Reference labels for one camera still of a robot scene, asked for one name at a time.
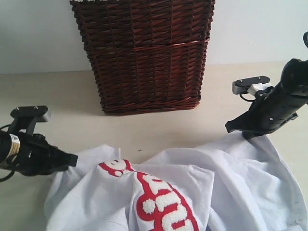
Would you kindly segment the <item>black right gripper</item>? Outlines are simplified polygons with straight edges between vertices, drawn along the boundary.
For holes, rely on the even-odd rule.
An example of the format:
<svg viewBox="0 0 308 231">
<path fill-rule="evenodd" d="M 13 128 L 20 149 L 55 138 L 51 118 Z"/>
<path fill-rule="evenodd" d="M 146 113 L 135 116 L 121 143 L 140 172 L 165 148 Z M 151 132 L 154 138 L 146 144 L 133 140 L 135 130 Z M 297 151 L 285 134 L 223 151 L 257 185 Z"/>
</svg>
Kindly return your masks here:
<svg viewBox="0 0 308 231">
<path fill-rule="evenodd" d="M 242 131 L 246 140 L 263 136 L 276 130 L 299 109 L 299 98 L 286 94 L 280 85 L 265 97 L 258 99 L 247 112 L 228 121 L 225 128 L 228 133 Z"/>
</svg>

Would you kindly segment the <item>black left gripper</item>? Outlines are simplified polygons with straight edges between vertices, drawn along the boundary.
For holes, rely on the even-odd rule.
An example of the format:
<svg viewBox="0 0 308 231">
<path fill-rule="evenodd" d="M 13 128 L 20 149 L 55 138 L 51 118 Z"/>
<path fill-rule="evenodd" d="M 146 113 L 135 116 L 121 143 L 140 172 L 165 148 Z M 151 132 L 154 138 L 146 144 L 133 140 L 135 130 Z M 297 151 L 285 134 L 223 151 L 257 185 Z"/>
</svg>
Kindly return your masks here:
<svg viewBox="0 0 308 231">
<path fill-rule="evenodd" d="M 10 174 L 24 176 L 51 175 L 77 165 L 78 156 L 50 145 L 41 134 L 10 133 L 11 140 L 19 144 L 18 152 L 9 157 Z"/>
</svg>

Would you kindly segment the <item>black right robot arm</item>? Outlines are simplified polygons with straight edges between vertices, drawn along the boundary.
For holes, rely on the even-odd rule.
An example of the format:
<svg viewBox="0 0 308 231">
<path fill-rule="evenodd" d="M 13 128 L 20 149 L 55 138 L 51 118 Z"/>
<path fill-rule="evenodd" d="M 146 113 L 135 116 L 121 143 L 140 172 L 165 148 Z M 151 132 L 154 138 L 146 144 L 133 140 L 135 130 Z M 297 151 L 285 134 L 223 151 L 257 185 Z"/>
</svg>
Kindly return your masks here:
<svg viewBox="0 0 308 231">
<path fill-rule="evenodd" d="M 232 83 L 232 92 L 254 99 L 249 109 L 228 121 L 228 133 L 241 131 L 245 139 L 271 134 L 298 117 L 297 110 L 308 103 L 308 63 L 291 59 L 284 66 L 276 86 L 267 76 L 242 78 Z"/>
</svg>

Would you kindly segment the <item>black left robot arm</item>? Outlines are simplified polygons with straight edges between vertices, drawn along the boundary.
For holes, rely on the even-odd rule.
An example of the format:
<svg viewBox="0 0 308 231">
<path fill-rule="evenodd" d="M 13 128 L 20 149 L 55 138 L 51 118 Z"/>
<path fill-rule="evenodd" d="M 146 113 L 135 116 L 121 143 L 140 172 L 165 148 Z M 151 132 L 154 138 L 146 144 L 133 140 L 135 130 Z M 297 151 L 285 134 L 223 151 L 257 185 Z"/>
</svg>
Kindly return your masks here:
<svg viewBox="0 0 308 231">
<path fill-rule="evenodd" d="M 50 145 L 41 134 L 0 132 L 0 168 L 9 171 L 1 182 L 15 173 L 32 177 L 66 171 L 75 167 L 77 160 L 77 155 Z"/>
</svg>

